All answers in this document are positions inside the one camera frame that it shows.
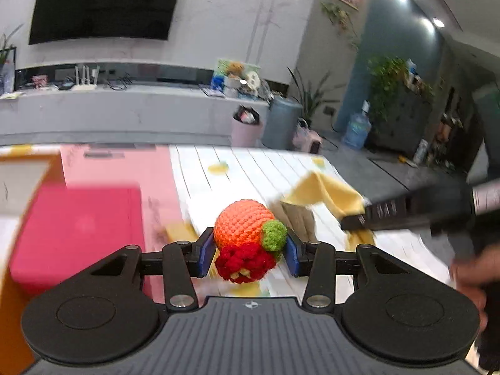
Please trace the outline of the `person right hand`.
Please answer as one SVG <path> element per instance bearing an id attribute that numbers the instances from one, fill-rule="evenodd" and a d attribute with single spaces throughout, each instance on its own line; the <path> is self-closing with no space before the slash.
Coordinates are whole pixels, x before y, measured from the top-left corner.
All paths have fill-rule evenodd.
<path id="1" fill-rule="evenodd" d="M 457 291 L 467 296 L 475 305 L 480 317 L 480 332 L 488 325 L 487 292 L 484 287 L 499 281 L 499 233 L 487 234 L 484 238 L 486 247 L 473 257 L 466 257 L 465 252 L 472 246 L 472 240 L 466 233 L 449 234 L 448 240 L 455 251 L 455 257 L 449 266 L 451 279 Z"/>

